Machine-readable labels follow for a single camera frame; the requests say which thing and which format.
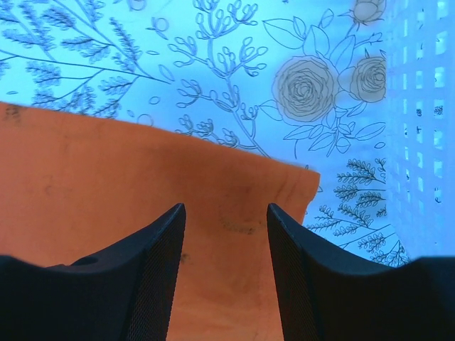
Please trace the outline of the orange t shirt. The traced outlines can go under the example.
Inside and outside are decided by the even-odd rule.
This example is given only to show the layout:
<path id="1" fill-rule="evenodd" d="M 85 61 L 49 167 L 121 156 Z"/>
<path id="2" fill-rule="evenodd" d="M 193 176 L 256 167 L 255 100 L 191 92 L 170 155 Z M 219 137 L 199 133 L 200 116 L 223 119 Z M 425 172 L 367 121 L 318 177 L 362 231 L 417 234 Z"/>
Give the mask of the orange t shirt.
<path id="1" fill-rule="evenodd" d="M 320 176 L 150 126 L 1 105 L 1 253 L 69 264 L 186 207 L 170 340 L 283 338 L 267 236 Z"/>

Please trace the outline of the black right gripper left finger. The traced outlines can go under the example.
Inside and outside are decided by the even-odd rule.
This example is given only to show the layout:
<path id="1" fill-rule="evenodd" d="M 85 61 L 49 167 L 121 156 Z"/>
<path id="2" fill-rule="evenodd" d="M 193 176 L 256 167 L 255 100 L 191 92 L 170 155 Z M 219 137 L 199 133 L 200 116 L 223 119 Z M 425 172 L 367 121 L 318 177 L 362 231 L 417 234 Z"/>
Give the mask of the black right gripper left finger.
<path id="1" fill-rule="evenodd" d="M 1 257 L 2 340 L 165 340 L 186 209 L 70 265 Z"/>

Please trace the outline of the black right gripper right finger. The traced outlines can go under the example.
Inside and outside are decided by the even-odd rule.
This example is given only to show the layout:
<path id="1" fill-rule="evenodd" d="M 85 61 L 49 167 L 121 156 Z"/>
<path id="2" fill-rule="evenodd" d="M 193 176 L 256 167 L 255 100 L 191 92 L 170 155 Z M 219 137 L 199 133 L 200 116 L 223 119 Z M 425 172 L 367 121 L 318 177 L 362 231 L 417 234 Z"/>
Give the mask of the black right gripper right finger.
<path id="1" fill-rule="evenodd" d="M 393 268 L 303 228 L 278 205 L 267 231 L 285 340 L 453 340 L 454 259 Z"/>

